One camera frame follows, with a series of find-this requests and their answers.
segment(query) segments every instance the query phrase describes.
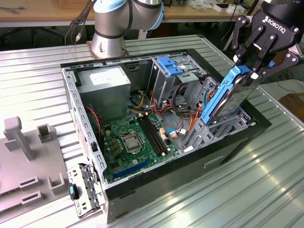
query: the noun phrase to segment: metal table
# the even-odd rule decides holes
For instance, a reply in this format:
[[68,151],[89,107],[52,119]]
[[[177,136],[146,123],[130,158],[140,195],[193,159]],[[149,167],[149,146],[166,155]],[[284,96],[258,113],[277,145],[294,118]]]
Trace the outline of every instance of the metal table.
[[[205,38],[183,36],[130,40],[132,54],[195,48],[222,75],[227,59]],[[89,60],[86,45],[6,51],[0,55],[0,132],[3,118],[18,115],[23,131],[56,127],[66,168],[82,162],[67,106],[60,63]],[[14,218],[2,227],[303,227],[303,124],[266,91],[250,102],[272,123],[234,160],[150,204],[105,224],[97,212],[79,220],[69,196]]]

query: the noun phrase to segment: robotic arm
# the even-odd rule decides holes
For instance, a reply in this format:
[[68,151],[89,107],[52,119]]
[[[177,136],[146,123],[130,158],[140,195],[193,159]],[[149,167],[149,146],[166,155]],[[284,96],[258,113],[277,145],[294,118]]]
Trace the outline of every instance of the robotic arm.
[[[251,26],[251,35],[244,44],[240,44],[239,34],[248,26]],[[236,50],[233,57],[235,65],[204,109],[202,121],[211,124],[230,115],[267,77],[299,64],[302,53],[298,43],[303,33],[304,0],[267,0],[253,17],[238,16],[231,44]],[[259,49],[259,53],[255,63],[246,66],[246,53],[253,46]],[[266,60],[284,50],[286,53],[281,63]]]
[[159,27],[164,12],[161,0],[98,0],[94,4],[95,34],[92,52],[100,58],[126,54],[126,29],[151,30]]

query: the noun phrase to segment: black power cable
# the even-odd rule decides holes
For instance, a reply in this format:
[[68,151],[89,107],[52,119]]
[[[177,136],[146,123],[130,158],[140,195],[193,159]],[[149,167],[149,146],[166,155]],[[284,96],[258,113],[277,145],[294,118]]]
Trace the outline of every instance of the black power cable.
[[87,17],[89,16],[89,13],[90,13],[90,10],[91,10],[91,7],[94,5],[94,3],[96,2],[97,0],[88,0],[88,2],[86,3],[86,6],[84,7],[84,9],[81,11],[81,13],[78,15],[78,17],[74,18],[72,20],[72,22],[70,23],[70,28],[69,30],[66,32],[66,35],[65,35],[65,45],[67,45],[67,36],[68,34],[71,32],[71,42],[73,44],[73,38],[72,38],[72,35],[76,29],[76,27],[80,24],[83,24],[80,32],[78,33],[77,36],[79,36],[79,39],[81,37],[81,33],[82,33],[82,30],[85,26],[85,22],[87,20]]
[[239,1],[239,0],[237,0],[237,2],[236,2],[236,6],[235,6],[235,8],[234,8],[234,10],[233,10],[232,16],[231,16],[230,21],[229,21],[229,23],[230,23],[229,29],[228,29],[228,31],[225,33],[225,35],[223,36],[223,38],[222,38],[220,41],[222,41],[222,40],[226,37],[226,35],[230,32],[231,28],[233,28],[232,19],[233,19],[233,16],[234,16],[234,14],[235,14],[235,12],[236,12],[236,10],[237,10],[238,1]]

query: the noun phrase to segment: motherboard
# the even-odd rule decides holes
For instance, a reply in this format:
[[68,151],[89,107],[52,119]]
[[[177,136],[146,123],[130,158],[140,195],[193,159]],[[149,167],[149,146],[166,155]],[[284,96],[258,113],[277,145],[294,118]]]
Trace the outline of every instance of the motherboard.
[[162,133],[154,113],[111,122],[103,131],[103,156],[107,163],[104,178],[108,183],[179,154],[171,139]]

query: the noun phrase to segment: connector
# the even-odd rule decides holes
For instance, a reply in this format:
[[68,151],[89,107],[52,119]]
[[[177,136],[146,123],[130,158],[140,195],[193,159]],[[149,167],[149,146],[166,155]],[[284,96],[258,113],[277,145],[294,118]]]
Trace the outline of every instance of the connector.
[[75,41],[78,42],[81,39],[81,33],[78,32]]
[[176,138],[177,137],[176,131],[170,132],[169,136],[173,139]]

